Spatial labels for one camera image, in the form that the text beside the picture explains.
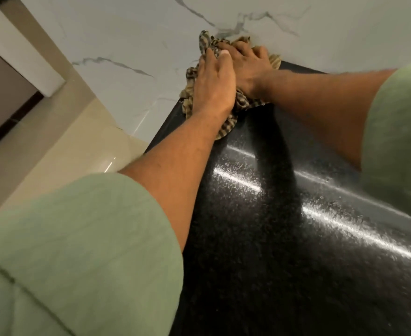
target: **black granite countertop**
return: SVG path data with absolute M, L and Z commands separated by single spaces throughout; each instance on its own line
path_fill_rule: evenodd
M 172 335 L 411 335 L 411 218 L 272 105 L 215 142 L 183 255 Z

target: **cleaning rag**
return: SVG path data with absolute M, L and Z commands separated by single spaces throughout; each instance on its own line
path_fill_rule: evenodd
M 218 48 L 218 43 L 225 42 L 228 44 L 232 44 L 236 41 L 243 41 L 250 44 L 250 37 L 242 36 L 236 39 L 233 42 L 230 42 L 227 39 L 215 39 L 213 36 L 210 36 L 208 31 L 203 30 L 199 35 L 199 50 L 201 51 L 202 56 L 205 56 L 205 51 L 207 48 L 213 49 L 215 52 L 215 56 L 219 56 L 220 49 Z M 277 54 L 270 54 L 269 55 L 269 62 L 273 69 L 278 69 L 280 67 L 281 58 Z M 180 93 L 180 98 L 183 99 L 182 102 L 182 112 L 185 114 L 185 118 L 188 119 L 193 114 L 193 89 L 195 86 L 195 79 L 197 77 L 199 63 L 196 67 L 189 67 L 187 72 L 185 73 L 187 77 L 187 85 L 185 89 Z M 259 99 L 250 99 L 244 95 L 244 93 L 237 89 L 236 97 L 235 97 L 235 106 L 232 110 L 232 113 L 229 115 L 227 120 L 224 124 L 222 124 L 221 129 L 218 132 L 215 140 L 221 139 L 222 137 L 226 136 L 232 129 L 235 127 L 238 113 L 240 111 L 246 111 L 249 108 L 257 107 L 260 105 L 264 105 L 265 102 Z

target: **marble wall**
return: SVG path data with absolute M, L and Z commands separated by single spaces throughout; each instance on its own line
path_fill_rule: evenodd
M 21 0 L 121 128 L 151 141 L 198 35 L 251 35 L 324 72 L 411 62 L 411 0 Z

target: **green shirt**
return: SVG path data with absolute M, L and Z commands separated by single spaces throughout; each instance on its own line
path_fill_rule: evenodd
M 373 101 L 362 170 L 367 191 L 411 215 L 411 65 Z M 167 217 L 124 175 L 0 212 L 0 336 L 165 336 L 182 281 Z

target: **white door frame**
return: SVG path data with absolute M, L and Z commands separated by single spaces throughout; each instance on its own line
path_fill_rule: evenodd
M 51 97 L 64 79 L 39 54 L 0 10 L 0 57 L 46 97 Z

